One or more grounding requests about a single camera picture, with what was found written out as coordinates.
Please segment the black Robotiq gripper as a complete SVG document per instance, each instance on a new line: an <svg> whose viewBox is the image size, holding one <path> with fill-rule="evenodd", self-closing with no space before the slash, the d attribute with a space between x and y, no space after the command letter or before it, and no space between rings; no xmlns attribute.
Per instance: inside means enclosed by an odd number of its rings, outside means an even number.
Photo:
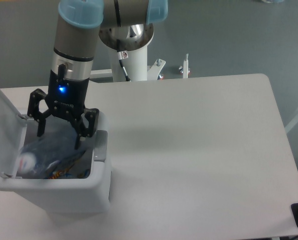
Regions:
<svg viewBox="0 0 298 240"><path fill-rule="evenodd" d="M40 88L30 93L27 115L38 123L38 137L42 137L45 133L47 118L50 115L70 122L76 132L75 150L78 150L81 145L81 137L91 138L95 134L100 111L97 108L85 109L89 80L89 78L84 80L68 78L58 80L58 75L51 71L47 94ZM48 107L44 112L40 111L42 100ZM82 114L88 121L87 127L84 124Z"/></svg>

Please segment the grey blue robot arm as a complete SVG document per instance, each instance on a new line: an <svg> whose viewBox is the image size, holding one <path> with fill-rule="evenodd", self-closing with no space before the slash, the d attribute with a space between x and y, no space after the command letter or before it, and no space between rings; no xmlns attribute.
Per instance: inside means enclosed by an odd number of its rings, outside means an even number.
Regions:
<svg viewBox="0 0 298 240"><path fill-rule="evenodd" d="M87 108L85 99L98 40L110 49L115 82L157 80L147 49L154 24L168 11L166 0L60 1L48 91L36 89L29 97L27 114L38 123L37 136L44 134L49 116L71 124L76 149L81 138L96 132L100 112Z"/></svg>

